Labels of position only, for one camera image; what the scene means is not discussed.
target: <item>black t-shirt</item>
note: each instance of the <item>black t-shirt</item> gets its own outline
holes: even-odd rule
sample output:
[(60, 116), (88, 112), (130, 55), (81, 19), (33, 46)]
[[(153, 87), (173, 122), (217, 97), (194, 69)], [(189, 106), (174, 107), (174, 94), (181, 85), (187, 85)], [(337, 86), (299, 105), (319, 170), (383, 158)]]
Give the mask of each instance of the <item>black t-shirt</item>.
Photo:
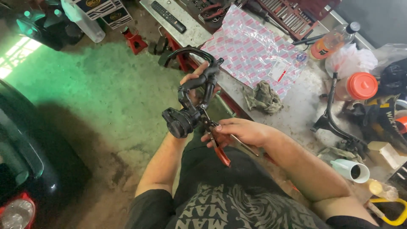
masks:
[(163, 189), (137, 196), (126, 229), (377, 228), (366, 220), (335, 216), (326, 222), (288, 196), (256, 161), (232, 147), (224, 166), (206, 147), (183, 155), (174, 199)]

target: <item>workbench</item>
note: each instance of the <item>workbench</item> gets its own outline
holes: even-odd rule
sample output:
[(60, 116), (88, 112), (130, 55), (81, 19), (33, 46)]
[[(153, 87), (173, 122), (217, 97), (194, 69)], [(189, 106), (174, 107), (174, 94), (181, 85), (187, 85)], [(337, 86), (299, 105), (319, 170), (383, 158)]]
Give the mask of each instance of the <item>workbench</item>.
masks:
[[(153, 1), (154, 0), (141, 0), (140, 4), (163, 26), (180, 46), (199, 46), (212, 36), (212, 34), (206, 31), (206, 29), (179, 5), (182, 3), (178, 3), (174, 0), (156, 0), (187, 27), (185, 33), (180, 34), (151, 8), (150, 5)], [(261, 22), (261, 19), (255, 15), (252, 15), (252, 17)], [(279, 33), (284, 39), (292, 42), (289, 36), (284, 35), (284, 33), (273, 25), (269, 23), (264, 25), (273, 32)], [(316, 26), (314, 32), (309, 37), (327, 32), (328, 30), (325, 27)], [(242, 94), (242, 87), (247, 87), (246, 85), (224, 70), (220, 70), (217, 77), (218, 84), (221, 86), (222, 91), (234, 100), (249, 118), (255, 122), (263, 123), (282, 131), (313, 154), (317, 155), (322, 148), (335, 146), (335, 143), (341, 140), (341, 138), (327, 130), (320, 129), (317, 133), (310, 131), (312, 125), (326, 109), (326, 101), (322, 101), (319, 96), (323, 93), (327, 93), (327, 88), (330, 88), (331, 85), (331, 78), (325, 71), (323, 61), (309, 59), (306, 68), (302, 71), (295, 84), (282, 100), (284, 108), (272, 116), (265, 115), (257, 110), (250, 111), (248, 109)], [(333, 106), (332, 113), (339, 113), (343, 102), (335, 102), (334, 104), (335, 106)], [(349, 131), (357, 137), (362, 137), (359, 128), (351, 125), (347, 120), (336, 118), (335, 122), (343, 130)], [(393, 173), (378, 174), (374, 178), (386, 182)], [(358, 196), (360, 196), (359, 199), (361, 202), (365, 202), (371, 197), (371, 194), (360, 193)]]

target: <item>tv remote control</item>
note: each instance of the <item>tv remote control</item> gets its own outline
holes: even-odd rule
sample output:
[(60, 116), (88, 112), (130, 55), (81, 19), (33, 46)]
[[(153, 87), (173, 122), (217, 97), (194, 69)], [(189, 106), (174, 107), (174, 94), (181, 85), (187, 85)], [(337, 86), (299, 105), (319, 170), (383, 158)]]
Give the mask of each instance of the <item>tv remote control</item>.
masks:
[(160, 14), (168, 23), (170, 23), (178, 32), (184, 33), (186, 31), (186, 27), (178, 21), (170, 12), (168, 12), (160, 3), (154, 1), (151, 4), (153, 10), (155, 10), (158, 14)]

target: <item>label sticker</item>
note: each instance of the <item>label sticker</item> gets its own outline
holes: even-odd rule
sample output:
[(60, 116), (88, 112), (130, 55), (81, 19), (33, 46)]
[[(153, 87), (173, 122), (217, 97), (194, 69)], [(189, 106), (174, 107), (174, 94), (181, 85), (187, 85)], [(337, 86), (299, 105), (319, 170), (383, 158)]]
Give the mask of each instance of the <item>label sticker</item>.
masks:
[(287, 72), (287, 69), (288, 66), (284, 62), (278, 60), (267, 76), (280, 82), (284, 74)]

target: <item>hand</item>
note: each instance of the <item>hand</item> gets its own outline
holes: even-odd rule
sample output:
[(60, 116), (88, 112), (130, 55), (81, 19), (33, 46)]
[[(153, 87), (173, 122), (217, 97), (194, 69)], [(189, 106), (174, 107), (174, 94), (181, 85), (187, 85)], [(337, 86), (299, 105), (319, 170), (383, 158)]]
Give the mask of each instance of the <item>hand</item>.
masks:
[[(205, 61), (202, 63), (197, 69), (195, 69), (194, 73), (186, 75), (182, 80), (179, 82), (180, 85), (187, 82), (190, 79), (196, 79), (199, 77), (200, 74), (204, 72), (204, 70), (209, 66), (209, 63)], [(221, 90), (221, 87), (216, 84), (215, 88), (213, 89), (213, 96), (215, 93)], [(199, 98), (197, 98), (195, 89), (189, 91), (189, 98), (192, 100), (192, 103), (196, 106), (199, 103)]]
[[(215, 127), (212, 133), (220, 147), (223, 148), (233, 142), (233, 139), (230, 137), (231, 134), (236, 136), (243, 143), (263, 147), (266, 142), (270, 141), (271, 136), (281, 132), (271, 126), (247, 119), (231, 118), (219, 121), (219, 126)], [(205, 134), (201, 138), (202, 142), (209, 140), (208, 134)], [(208, 148), (212, 147), (212, 142), (209, 142), (206, 146)]]

